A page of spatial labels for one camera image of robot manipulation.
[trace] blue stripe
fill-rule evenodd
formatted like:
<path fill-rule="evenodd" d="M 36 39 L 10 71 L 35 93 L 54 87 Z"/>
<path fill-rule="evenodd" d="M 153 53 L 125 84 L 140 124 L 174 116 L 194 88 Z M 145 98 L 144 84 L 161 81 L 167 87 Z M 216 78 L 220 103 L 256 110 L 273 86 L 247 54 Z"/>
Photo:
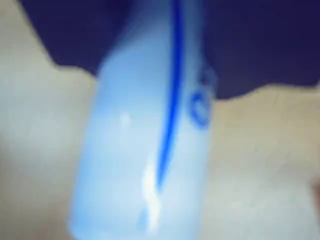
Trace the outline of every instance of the blue stripe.
<path fill-rule="evenodd" d="M 170 164 L 170 153 L 174 141 L 174 130 L 178 119 L 179 95 L 182 82 L 183 61 L 183 20 L 181 13 L 181 0 L 172 0 L 173 18 L 173 53 L 171 96 L 168 105 L 168 118 L 166 132 L 162 142 L 157 166 L 157 187 L 162 189 L 164 178 Z"/>

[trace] light blue bottle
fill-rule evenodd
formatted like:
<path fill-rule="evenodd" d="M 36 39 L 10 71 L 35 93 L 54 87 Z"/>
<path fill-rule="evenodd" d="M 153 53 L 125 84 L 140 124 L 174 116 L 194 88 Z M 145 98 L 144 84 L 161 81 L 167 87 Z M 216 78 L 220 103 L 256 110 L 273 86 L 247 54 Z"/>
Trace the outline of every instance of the light blue bottle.
<path fill-rule="evenodd" d="M 75 239 L 198 239 L 212 100 L 201 83 L 198 2 L 137 1 L 101 65 L 69 222 Z"/>

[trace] blue logo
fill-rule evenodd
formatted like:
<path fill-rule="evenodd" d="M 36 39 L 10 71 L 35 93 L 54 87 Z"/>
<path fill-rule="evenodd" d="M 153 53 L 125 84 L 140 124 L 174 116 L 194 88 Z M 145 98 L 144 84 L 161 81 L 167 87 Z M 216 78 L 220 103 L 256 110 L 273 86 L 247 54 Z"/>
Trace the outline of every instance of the blue logo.
<path fill-rule="evenodd" d="M 210 105 L 210 98 L 201 91 L 196 92 L 191 96 L 191 118 L 200 128 L 207 128 L 210 124 Z"/>

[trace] dark blue fabric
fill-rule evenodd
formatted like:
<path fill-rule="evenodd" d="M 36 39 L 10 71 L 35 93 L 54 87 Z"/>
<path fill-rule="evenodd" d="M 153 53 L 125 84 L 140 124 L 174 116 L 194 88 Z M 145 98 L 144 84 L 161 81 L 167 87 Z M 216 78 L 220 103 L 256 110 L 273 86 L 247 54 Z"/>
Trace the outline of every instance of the dark blue fabric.
<path fill-rule="evenodd" d="M 52 59 L 92 74 L 126 24 L 132 0 L 20 0 Z M 320 2 L 202 0 L 204 54 L 220 99 L 320 77 Z"/>

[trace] plastic bottle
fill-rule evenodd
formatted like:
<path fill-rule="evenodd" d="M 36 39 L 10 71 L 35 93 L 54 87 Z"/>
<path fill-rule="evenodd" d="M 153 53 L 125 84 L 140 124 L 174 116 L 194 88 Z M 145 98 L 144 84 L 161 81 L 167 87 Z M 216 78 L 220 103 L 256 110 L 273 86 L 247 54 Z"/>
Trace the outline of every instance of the plastic bottle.
<path fill-rule="evenodd" d="M 138 1 L 101 65 L 69 222 L 77 240 L 198 239 L 212 100 L 198 2 Z"/>

